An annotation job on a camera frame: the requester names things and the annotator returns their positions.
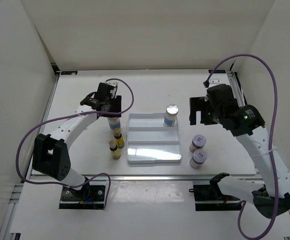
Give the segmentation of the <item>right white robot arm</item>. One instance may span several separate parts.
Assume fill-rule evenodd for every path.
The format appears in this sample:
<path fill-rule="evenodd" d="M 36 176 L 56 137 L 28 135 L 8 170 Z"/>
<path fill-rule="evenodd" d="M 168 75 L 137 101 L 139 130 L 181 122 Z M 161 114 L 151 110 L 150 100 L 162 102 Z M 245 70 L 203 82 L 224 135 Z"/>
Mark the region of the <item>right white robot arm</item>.
<path fill-rule="evenodd" d="M 275 201 L 277 215 L 290 210 L 290 171 L 278 151 L 269 142 L 269 133 L 259 111 L 252 105 L 239 106 L 232 88 L 219 84 L 207 89 L 206 96 L 189 100 L 191 125 L 201 113 L 204 125 L 220 124 L 245 148 L 260 172 L 264 184 L 236 179 L 220 173 L 210 180 L 209 194 L 215 200 L 233 196 L 253 204 L 264 217 L 271 219 Z"/>

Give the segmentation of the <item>blue label shaker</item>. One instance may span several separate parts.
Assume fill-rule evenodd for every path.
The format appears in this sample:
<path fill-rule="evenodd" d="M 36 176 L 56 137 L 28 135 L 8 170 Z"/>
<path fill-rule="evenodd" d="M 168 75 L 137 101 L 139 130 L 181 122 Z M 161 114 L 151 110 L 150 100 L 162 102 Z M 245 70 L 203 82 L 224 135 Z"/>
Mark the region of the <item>blue label shaker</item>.
<path fill-rule="evenodd" d="M 108 124 L 109 127 L 112 131 L 115 129 L 121 129 L 121 123 L 120 123 L 120 118 L 119 117 L 108 117 Z"/>
<path fill-rule="evenodd" d="M 173 127 L 178 115 L 178 107 L 175 104 L 169 104 L 166 107 L 165 116 L 164 116 L 164 126 Z"/>

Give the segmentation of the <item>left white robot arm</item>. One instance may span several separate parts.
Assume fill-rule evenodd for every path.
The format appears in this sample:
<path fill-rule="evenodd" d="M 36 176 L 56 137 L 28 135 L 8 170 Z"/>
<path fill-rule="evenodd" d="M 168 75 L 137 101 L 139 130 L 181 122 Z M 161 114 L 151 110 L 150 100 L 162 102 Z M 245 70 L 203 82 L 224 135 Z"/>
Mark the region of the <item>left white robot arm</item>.
<path fill-rule="evenodd" d="M 79 104 L 74 117 L 65 120 L 48 134 L 39 134 L 34 141 L 32 168 L 65 186 L 72 187 L 78 200 L 88 198 L 90 188 L 86 178 L 71 167 L 69 149 L 75 140 L 101 116 L 118 117 L 121 96 L 117 82 L 101 82 L 95 94 L 87 95 Z"/>

